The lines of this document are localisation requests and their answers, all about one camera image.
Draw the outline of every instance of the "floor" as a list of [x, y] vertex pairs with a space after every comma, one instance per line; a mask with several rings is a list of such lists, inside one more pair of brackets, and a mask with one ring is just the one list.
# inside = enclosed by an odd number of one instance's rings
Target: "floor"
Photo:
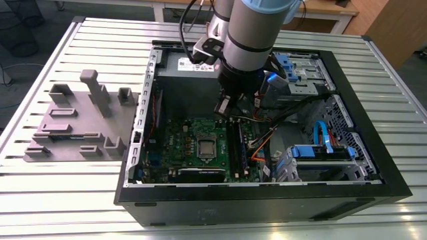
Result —
[[[39, 52], [31, 57], [12, 57], [7, 50], [0, 46], [0, 63], [4, 67], [22, 64], [44, 64], [51, 53], [60, 41], [63, 34], [75, 16], [86, 16], [94, 18], [112, 18], [140, 21], [154, 21], [155, 14], [151, 7], [135, 7], [120, 5], [103, 5], [90, 3], [66, 2], [64, 11], [58, 11], [52, 1], [38, 1], [46, 23], [40, 27], [32, 29], [32, 33], [39, 42]], [[7, 11], [8, 7], [0, 2], [0, 12]], [[180, 12], [166, 10], [164, 19], [167, 22], [179, 22]], [[187, 19], [191, 20], [196, 11], [191, 11]], [[206, 21], [206, 13], [199, 16], [196, 24]], [[18, 106], [7, 107], [22, 102], [34, 81], [42, 70], [36, 65], [22, 65], [7, 70], [7, 74], [14, 78], [15, 84], [11, 87], [0, 85], [0, 131], [7, 126]], [[427, 108], [427, 84], [425, 84], [427, 76], [427, 60], [422, 60], [417, 55], [406, 61], [403, 67], [398, 70], [407, 86], [413, 90], [421, 103]]]

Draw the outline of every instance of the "cable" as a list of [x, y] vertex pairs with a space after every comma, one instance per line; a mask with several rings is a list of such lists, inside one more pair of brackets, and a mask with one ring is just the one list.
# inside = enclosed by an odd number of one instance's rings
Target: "cable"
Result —
[[297, 29], [301, 28], [301, 26], [303, 25], [305, 21], [306, 21], [306, 15], [307, 15], [307, 6], [306, 6], [306, 1], [302, 0], [302, 4], [305, 6], [305, 9], [302, 11], [302, 16], [301, 16], [301, 20], [299, 20], [299, 23], [297, 25], [297, 27], [293, 29], [293, 31], [297, 31]]
[[[266, 141], [266, 145], [265, 145], [263, 150], [265, 150], [265, 159], [266, 159], [267, 168], [269, 168], [270, 170], [273, 170], [273, 169], [274, 169], [274, 161], [273, 161], [273, 156], [271, 156], [270, 143], [271, 143], [271, 141], [270, 141], [270, 139], [269, 139], [269, 140]], [[274, 178], [274, 172], [270, 171], [270, 174], [269, 174], [269, 182], [273, 181], [273, 178]]]
[[191, 22], [190, 28], [188, 28], [188, 30], [187, 30], [187, 32], [186, 32], [187, 34], [190, 33], [190, 31], [191, 31], [191, 30], [192, 30], [192, 28], [194, 28], [194, 25], [195, 25], [196, 19], [198, 19], [198, 17], [199, 17], [200, 11], [202, 11], [203, 2], [204, 2], [204, 1], [202, 1], [202, 2], [200, 2], [200, 7], [199, 7], [199, 10], [198, 10], [198, 13], [196, 13], [196, 14], [195, 14], [195, 16], [194, 16], [194, 19], [192, 19], [192, 22]]
[[253, 119], [253, 118], [246, 117], [246, 116], [238, 116], [238, 115], [230, 115], [230, 116], [232, 116], [234, 118], [238, 118], [238, 119], [250, 120], [250, 121], [253, 121], [253, 122], [265, 122], [265, 120]]
[[6, 69], [11, 69], [11, 68], [15, 68], [18, 66], [40, 66], [40, 67], [44, 67], [43, 64], [39, 64], [39, 63], [19, 63], [19, 64], [14, 64], [11, 66], [7, 66], [7, 67], [3, 67], [3, 64], [0, 63], [0, 68], [2, 68], [2, 79], [3, 79], [3, 85], [6, 87], [11, 87], [15, 83], [14, 80], [11, 80], [10, 83], [7, 83], [7, 80], [6, 80]]
[[259, 153], [261, 149], [263, 148], [263, 146], [266, 145], [266, 143], [269, 142], [269, 140], [273, 138], [274, 134], [271, 133], [270, 136], [267, 137], [267, 139], [263, 141], [263, 143], [261, 144], [261, 146], [258, 147], [257, 151], [254, 152], [253, 156], [251, 156], [251, 160], [257, 160], [257, 161], [266, 161], [262, 158], [255, 157], [257, 154]]
[[191, 53], [188, 51], [188, 48], [187, 48], [187, 44], [186, 44], [186, 40], [184, 40], [184, 34], [183, 34], [183, 25], [184, 25], [184, 19], [186, 19], [187, 13], [188, 13], [190, 9], [192, 8], [195, 2], [196, 2], [196, 0], [191, 0], [188, 6], [187, 6], [187, 8], [186, 8], [186, 10], [184, 10], [184, 12], [183, 12], [183, 14], [180, 16], [180, 19], [179, 19], [179, 39], [180, 39], [180, 44], [182, 44], [182, 48], [183, 48], [183, 50], [186, 52], [186, 55], [187, 55], [187, 57], [190, 59], [190, 62], [192, 64], [195, 64], [196, 62], [195, 62], [195, 58], [191, 55]]
[[[259, 94], [259, 95], [257, 95], [255, 98], [254, 98], [254, 104], [255, 104], [255, 99], [259, 99], [259, 102], [262, 102], [262, 99], [263, 99], [265, 96], [266, 96], [266, 94]], [[259, 110], [261, 110], [261, 108], [255, 106], [254, 113], [253, 113], [253, 117], [254, 117], [255, 120], [265, 120], [265, 118], [261, 118], [261, 117], [258, 116]]]
[[211, 7], [214, 9], [214, 12], [215, 12], [215, 6], [214, 6], [214, 0], [208, 0], [211, 2]]
[[[319, 127], [322, 129], [322, 142], [319, 141]], [[329, 132], [329, 127], [325, 121], [318, 120], [314, 123], [313, 127], [313, 138], [314, 138], [314, 144], [323, 144], [327, 149], [327, 153], [331, 154], [334, 153], [333, 149], [333, 140], [330, 138], [330, 132]]]
[[327, 133], [329, 133], [329, 137], [331, 138], [333, 144], [341, 146], [341, 143], [339, 143], [339, 141], [337, 140], [337, 138], [335, 138], [335, 136], [334, 136], [334, 134], [333, 134], [331, 129], [327, 129]]
[[11, 87], [14, 85], [14, 82], [12, 80], [7, 83], [7, 80], [6, 80], [6, 68], [3, 67], [3, 64], [0, 62], [0, 68], [2, 68], [2, 80], [3, 80], [3, 85], [6, 87]]
[[333, 146], [337, 146], [337, 142], [335, 142], [335, 139], [333, 137], [330, 130], [327, 131], [327, 135], [329, 135], [329, 138], [331, 139]]
[[273, 118], [271, 124], [273, 125], [278, 124], [289, 116], [294, 115], [309, 103], [311, 103], [311, 102], [314, 102], [317, 100], [327, 99], [330, 96], [331, 96], [331, 93], [325, 93], [325, 94], [321, 94], [318, 96], [306, 97], [297, 104], [294, 104], [293, 106], [287, 107], [287, 109], [282, 113], [279, 113], [278, 116], [275, 116]]
[[204, 24], [208, 23], [208, 17], [210, 17], [210, 15], [211, 15], [211, 10], [212, 10], [212, 4], [211, 4], [211, 6], [208, 7], [208, 10], [207, 10], [207, 13], [206, 13], [206, 16], [204, 16]]
[[18, 106], [18, 105], [20, 105], [22, 103], [16, 103], [16, 104], [14, 104], [14, 105], [11, 105], [11, 106], [0, 106], [0, 109], [7, 109], [7, 108], [12, 108], [12, 107], [15, 107], [15, 106]]
[[259, 141], [263, 140], [269, 136], [270, 133], [273, 134], [274, 131], [277, 130], [277, 127], [278, 127], [278, 125], [271, 127], [270, 130], [266, 132], [266, 134], [262, 137], [255, 138], [254, 141], [250, 144], [250, 147], [253, 147], [257, 143], [259, 143]]

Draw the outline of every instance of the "black cable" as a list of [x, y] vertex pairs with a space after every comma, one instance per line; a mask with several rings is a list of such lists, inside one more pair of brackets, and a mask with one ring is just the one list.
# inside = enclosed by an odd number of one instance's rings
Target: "black cable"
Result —
[[306, 97], [302, 101], [299, 101], [297, 104], [290, 106], [282, 113], [278, 114], [273, 118], [271, 125], [277, 125], [281, 121], [283, 121], [289, 116], [294, 115], [307, 104], [317, 100], [327, 99], [331, 96], [331, 93], [325, 93], [318, 96], [310, 96]]
[[188, 48], [187, 48], [187, 44], [186, 44], [186, 40], [184, 40], [184, 34], [183, 34], [183, 25], [184, 25], [184, 19], [186, 19], [187, 13], [188, 13], [190, 9], [192, 8], [195, 2], [196, 2], [196, 0], [191, 0], [188, 6], [187, 6], [187, 8], [186, 8], [186, 10], [184, 10], [184, 12], [183, 12], [183, 14], [180, 16], [180, 20], [179, 20], [179, 39], [180, 39], [180, 44], [182, 44], [182, 48], [183, 48], [183, 50], [186, 52], [186, 55], [187, 55], [187, 57], [190, 59], [190, 62], [192, 64], [195, 64], [195, 58], [194, 58], [194, 56], [190, 53]]
[[267, 165], [267, 168], [270, 169], [269, 182], [271, 182], [274, 178], [274, 162], [273, 162], [273, 156], [271, 156], [271, 150], [270, 150], [270, 143], [271, 143], [271, 140], [269, 139], [263, 147], [266, 165]]
[[15, 82], [14, 82], [14, 80], [11, 79], [11, 81], [7, 83], [7, 80], [6, 80], [6, 69], [4, 69], [4, 67], [3, 67], [2, 62], [0, 62], [0, 68], [2, 68], [3, 85], [4, 85], [6, 87], [11, 87]]
[[303, 4], [303, 6], [305, 6], [305, 9], [303, 9], [303, 11], [302, 11], [302, 16], [301, 16], [299, 23], [298, 23], [297, 27], [293, 29], [293, 31], [297, 31], [297, 29], [301, 28], [301, 26], [303, 25], [303, 23], [305, 23], [305, 21], [306, 21], [307, 6], [306, 6], [305, 0], [302, 1], [302, 4]]
[[214, 9], [214, 13], [215, 13], [215, 6], [214, 6], [214, 0], [208, 0], [211, 2], [211, 7]]
[[212, 7], [214, 7], [214, 6], [212, 6], [212, 4], [211, 4], [211, 6], [208, 7], [208, 10], [207, 10], [207, 13], [206, 13], [204, 24], [208, 23], [208, 17], [210, 17], [210, 14], [211, 14]]
[[194, 28], [194, 25], [195, 25], [196, 19], [198, 19], [198, 17], [199, 17], [200, 11], [202, 11], [202, 7], [203, 7], [203, 5], [200, 4], [200, 7], [199, 7], [199, 10], [198, 10], [198, 13], [196, 13], [196, 14], [195, 14], [195, 16], [194, 16], [194, 19], [192, 19], [192, 22], [191, 22], [190, 28], [188, 28], [188, 30], [187, 30], [187, 32], [186, 32], [186, 33], [190, 33], [190, 31], [191, 31], [191, 30], [192, 30], [192, 28]]

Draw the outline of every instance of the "wooden desk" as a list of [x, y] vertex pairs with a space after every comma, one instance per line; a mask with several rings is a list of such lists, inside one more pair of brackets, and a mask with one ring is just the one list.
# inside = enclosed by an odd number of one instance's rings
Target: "wooden desk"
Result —
[[[184, 9], [190, 3], [190, 0], [142, 0], [140, 2], [152, 2], [155, 21], [164, 22], [163, 9]], [[192, 9], [199, 9], [200, 1], [195, 3]], [[206, 0], [203, 3], [203, 10], [210, 9], [210, 0]], [[335, 1], [330, 0], [309, 0], [306, 3], [307, 6], [307, 19], [323, 19], [334, 20], [335, 25], [331, 30], [331, 34], [342, 34], [346, 30], [346, 27], [354, 16], [359, 14], [359, 11], [355, 5], [350, 2], [347, 7], [341, 7], [335, 5]], [[301, 18], [303, 16], [305, 5], [299, 7], [299, 12], [295, 17]]]
[[[155, 21], [163, 23], [164, 20], [164, 9], [184, 9], [188, 6], [190, 0], [63, 0], [66, 2], [90, 3], [90, 4], [112, 4], [112, 5], [127, 5], [127, 6], [144, 6], [152, 7]], [[199, 9], [199, 3], [192, 6], [191, 9]], [[202, 10], [210, 9], [210, 0], [204, 0]], [[331, 34], [342, 34], [354, 16], [359, 14], [355, 5], [350, 2], [347, 7], [335, 5], [335, 1], [330, 0], [309, 0], [307, 5], [307, 19], [334, 20]], [[305, 6], [301, 5], [299, 12], [295, 17], [303, 16]]]

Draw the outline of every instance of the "metal table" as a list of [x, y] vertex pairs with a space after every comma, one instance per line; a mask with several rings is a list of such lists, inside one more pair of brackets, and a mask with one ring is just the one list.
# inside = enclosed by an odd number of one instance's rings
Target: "metal table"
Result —
[[[204, 32], [203, 26], [195, 26], [186, 37], [196, 41]], [[335, 53], [411, 186], [414, 196], [395, 204], [339, 221], [143, 228], [114, 205], [120, 162], [23, 160], [50, 105], [52, 84], [87, 91], [80, 71], [96, 69], [108, 91], [128, 87], [140, 92], [152, 40], [178, 41], [178, 37], [175, 23], [87, 18], [71, 24], [0, 137], [2, 238], [425, 239], [427, 114], [378, 48], [359, 36], [283, 31], [277, 46]]]

